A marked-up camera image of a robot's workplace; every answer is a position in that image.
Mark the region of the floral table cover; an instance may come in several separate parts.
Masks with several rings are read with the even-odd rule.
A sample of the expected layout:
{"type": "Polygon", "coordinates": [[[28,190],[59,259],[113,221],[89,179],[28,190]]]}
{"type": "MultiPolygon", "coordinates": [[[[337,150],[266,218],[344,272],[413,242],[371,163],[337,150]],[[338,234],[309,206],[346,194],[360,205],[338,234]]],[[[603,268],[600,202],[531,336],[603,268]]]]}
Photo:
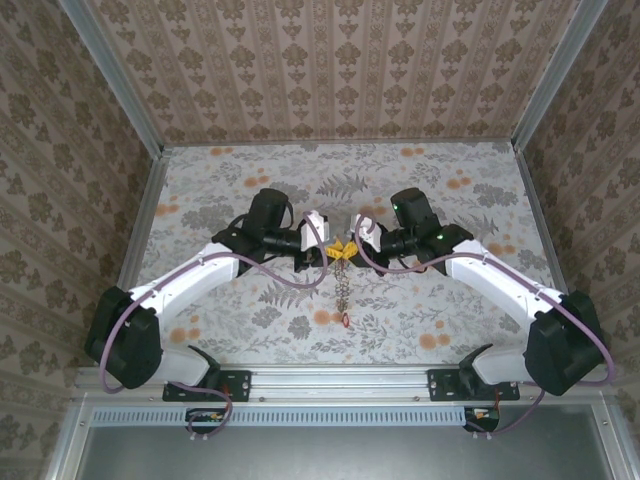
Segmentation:
{"type": "MultiPolygon", "coordinates": [[[[391,197],[423,191],[443,224],[470,231],[492,254],[518,265],[518,218],[529,210],[515,150],[507,143],[191,147],[167,151],[166,180],[136,281],[160,277],[245,213],[263,188],[284,192],[290,221],[317,210],[346,240],[365,212],[395,228],[391,197]]],[[[485,344],[514,346],[520,326],[476,290],[436,271],[404,275],[348,265],[345,328],[334,267],[295,273],[288,258],[209,291],[162,330],[166,342],[196,345],[226,364],[453,364],[485,344]]]]}

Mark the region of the grey sheet metal panel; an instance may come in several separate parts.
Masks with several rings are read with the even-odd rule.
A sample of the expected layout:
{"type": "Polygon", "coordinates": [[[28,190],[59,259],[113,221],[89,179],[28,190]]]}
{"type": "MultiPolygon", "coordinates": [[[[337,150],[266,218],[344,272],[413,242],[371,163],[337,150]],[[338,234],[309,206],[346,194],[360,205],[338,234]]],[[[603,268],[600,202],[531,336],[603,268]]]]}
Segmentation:
{"type": "Polygon", "coordinates": [[[45,480],[640,480],[618,408],[551,402],[492,437],[459,426],[230,426],[191,439],[139,408],[71,410],[45,480]]]}

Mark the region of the thin aluminium edge rail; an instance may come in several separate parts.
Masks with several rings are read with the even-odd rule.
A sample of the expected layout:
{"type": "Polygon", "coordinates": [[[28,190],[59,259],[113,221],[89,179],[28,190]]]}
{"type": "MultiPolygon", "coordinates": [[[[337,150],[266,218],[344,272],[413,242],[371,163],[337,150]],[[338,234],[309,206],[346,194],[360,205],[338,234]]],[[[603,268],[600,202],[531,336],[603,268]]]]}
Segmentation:
{"type": "Polygon", "coordinates": [[[508,137],[467,137],[467,138],[400,138],[400,139],[324,139],[324,140],[268,140],[268,141],[223,141],[208,143],[165,143],[163,151],[176,148],[191,147],[239,147],[239,146],[308,146],[308,145],[358,145],[358,144],[477,144],[477,143],[507,143],[513,145],[513,140],[508,137]]]}

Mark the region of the wide aluminium base rail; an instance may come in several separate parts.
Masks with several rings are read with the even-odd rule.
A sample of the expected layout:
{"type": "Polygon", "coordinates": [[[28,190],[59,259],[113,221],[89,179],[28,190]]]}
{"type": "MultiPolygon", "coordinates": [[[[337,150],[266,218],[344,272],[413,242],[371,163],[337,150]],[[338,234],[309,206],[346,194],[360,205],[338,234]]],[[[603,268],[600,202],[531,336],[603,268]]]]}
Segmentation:
{"type": "MultiPolygon", "coordinates": [[[[449,365],[320,365],[245,366],[231,365],[221,370],[249,370],[252,386],[249,403],[347,404],[431,402],[427,371],[454,368],[449,365]]],[[[81,368],[71,401],[97,403],[159,403],[165,383],[150,380],[136,389],[106,393],[97,368],[81,368]]]]}

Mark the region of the aluminium table edge rail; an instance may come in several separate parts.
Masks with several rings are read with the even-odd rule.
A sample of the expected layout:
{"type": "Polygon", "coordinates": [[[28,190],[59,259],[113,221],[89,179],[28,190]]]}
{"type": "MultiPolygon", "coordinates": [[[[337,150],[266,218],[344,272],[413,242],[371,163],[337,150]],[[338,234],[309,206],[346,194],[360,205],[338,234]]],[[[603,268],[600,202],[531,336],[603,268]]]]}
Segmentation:
{"type": "Polygon", "coordinates": [[[161,157],[152,162],[141,204],[129,238],[117,284],[100,297],[89,333],[85,352],[102,368],[116,372],[142,365],[147,359],[160,358],[158,326],[140,308],[133,311],[131,334],[122,327],[116,330],[118,319],[134,303],[133,290],[142,266],[155,209],[166,180],[168,160],[161,157]]]}
{"type": "Polygon", "coordinates": [[[529,212],[518,218],[518,265],[552,299],[551,310],[534,316],[529,338],[527,363],[548,367],[567,375],[575,373],[591,360],[602,359],[600,350],[589,335],[584,319],[597,322],[593,305],[583,293],[571,293],[562,275],[551,236],[524,155],[515,152],[524,185],[523,203],[529,212]]]}

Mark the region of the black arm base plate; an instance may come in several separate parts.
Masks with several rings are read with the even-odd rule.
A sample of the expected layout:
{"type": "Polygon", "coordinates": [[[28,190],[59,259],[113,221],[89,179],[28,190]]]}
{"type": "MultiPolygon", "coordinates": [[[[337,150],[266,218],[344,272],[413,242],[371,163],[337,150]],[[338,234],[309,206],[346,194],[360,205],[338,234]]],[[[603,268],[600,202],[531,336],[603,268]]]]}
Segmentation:
{"type": "Polygon", "coordinates": [[[427,371],[430,400],[444,401],[516,401],[520,399],[516,383],[485,383],[473,370],[460,368],[427,371]]]}
{"type": "MultiPolygon", "coordinates": [[[[252,373],[249,370],[215,370],[207,373],[195,385],[195,388],[217,390],[227,395],[233,402],[247,402],[252,386],[252,373]]],[[[165,402],[203,403],[221,401],[221,398],[211,394],[185,390],[172,383],[166,384],[162,399],[165,402]]]]}

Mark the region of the aluminium frame post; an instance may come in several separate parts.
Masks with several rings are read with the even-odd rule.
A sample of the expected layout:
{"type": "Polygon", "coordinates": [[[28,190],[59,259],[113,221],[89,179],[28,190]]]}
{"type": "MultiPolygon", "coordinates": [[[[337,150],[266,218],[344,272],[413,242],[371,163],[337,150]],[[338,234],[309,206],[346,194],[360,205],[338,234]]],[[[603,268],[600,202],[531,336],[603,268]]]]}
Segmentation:
{"type": "Polygon", "coordinates": [[[128,79],[123,62],[117,58],[106,31],[99,25],[87,0],[59,0],[59,2],[151,159],[153,161],[160,159],[164,142],[147,114],[141,96],[135,91],[134,85],[128,79]]]}
{"type": "Polygon", "coordinates": [[[524,150],[602,15],[608,0],[580,0],[563,37],[524,110],[511,141],[524,150]]]}

